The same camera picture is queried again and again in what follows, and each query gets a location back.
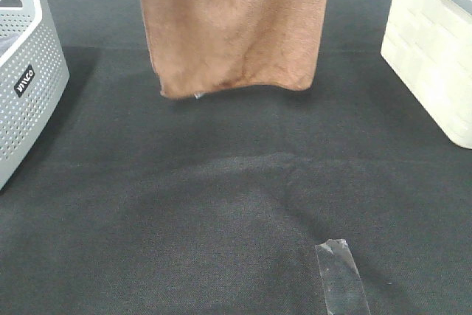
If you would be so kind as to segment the grey perforated laundry basket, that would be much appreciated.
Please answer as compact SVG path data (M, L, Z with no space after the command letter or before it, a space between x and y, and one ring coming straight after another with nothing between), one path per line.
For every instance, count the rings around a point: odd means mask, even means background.
M1 8L1 183L48 123L70 78L47 0Z

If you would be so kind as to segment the white woven storage box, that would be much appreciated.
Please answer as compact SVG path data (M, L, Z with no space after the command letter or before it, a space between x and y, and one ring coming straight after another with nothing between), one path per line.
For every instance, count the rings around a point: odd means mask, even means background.
M471 0L392 0L381 56L445 135L471 148Z

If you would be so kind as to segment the brown towel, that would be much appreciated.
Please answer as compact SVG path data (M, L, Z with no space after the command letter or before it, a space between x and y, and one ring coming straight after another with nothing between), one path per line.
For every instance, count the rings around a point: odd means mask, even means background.
M327 0L140 0L162 96L313 83Z

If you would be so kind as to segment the black table cloth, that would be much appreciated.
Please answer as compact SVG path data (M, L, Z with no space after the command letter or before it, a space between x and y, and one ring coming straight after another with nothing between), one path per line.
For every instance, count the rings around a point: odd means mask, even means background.
M3 314L325 314L343 238L373 314L471 312L471 152L328 0L314 83L173 101L139 0L48 0L70 72L1 191Z

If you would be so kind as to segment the clear tape strip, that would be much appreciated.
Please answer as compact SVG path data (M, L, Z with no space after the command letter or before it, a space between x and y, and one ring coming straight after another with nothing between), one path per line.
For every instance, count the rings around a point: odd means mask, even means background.
M345 239L328 239L315 246L329 315L371 314L364 286Z

